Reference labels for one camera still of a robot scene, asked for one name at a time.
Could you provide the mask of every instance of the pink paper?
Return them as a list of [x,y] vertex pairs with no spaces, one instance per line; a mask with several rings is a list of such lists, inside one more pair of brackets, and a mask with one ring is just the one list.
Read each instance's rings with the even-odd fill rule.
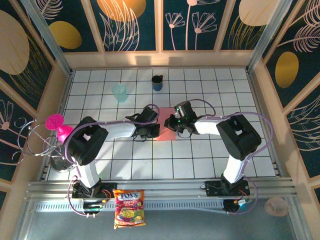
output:
[[176,133],[165,127],[165,121],[171,114],[175,114],[174,108],[161,107],[158,118],[160,124],[160,135],[156,138],[157,141],[174,141],[176,140]]

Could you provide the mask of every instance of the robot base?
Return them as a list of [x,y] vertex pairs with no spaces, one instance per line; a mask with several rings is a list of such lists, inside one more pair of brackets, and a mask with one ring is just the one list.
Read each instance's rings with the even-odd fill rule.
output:
[[73,199],[105,199],[106,195],[101,190],[108,190],[111,194],[111,198],[114,198],[114,189],[117,189],[118,184],[116,182],[101,182],[101,180],[91,188],[87,188],[81,182],[77,182],[73,185],[72,198]]
[[205,181],[205,193],[207,197],[241,197],[243,191],[248,196],[250,189],[246,180],[239,180],[233,188],[226,189],[223,181]]

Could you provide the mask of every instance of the halls candy bag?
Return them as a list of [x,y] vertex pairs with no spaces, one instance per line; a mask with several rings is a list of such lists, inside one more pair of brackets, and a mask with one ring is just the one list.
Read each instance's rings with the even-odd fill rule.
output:
[[115,189],[113,193],[115,198],[114,229],[146,225],[143,190]]

